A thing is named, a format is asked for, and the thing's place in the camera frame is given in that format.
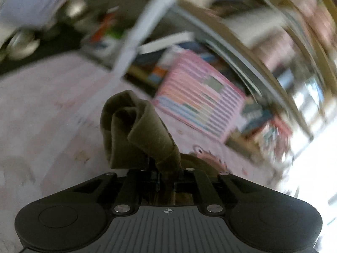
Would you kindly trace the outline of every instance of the patterned fabric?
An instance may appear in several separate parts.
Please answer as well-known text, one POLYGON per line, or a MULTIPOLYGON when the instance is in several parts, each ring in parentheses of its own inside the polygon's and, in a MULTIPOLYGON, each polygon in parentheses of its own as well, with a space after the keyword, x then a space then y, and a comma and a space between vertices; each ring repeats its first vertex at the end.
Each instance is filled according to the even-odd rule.
MULTIPOLYGON (((99 120, 107 99, 127 89, 149 100, 133 85, 114 79, 113 73, 106 73, 75 52, 2 77, 1 253, 21 249, 14 219, 22 207, 111 170, 104 154, 99 120)), ((272 176, 269 168, 256 168, 224 144, 162 111, 157 112, 181 153, 195 152, 200 147, 205 152, 199 153, 200 157, 225 162, 234 174, 262 185, 272 176)))

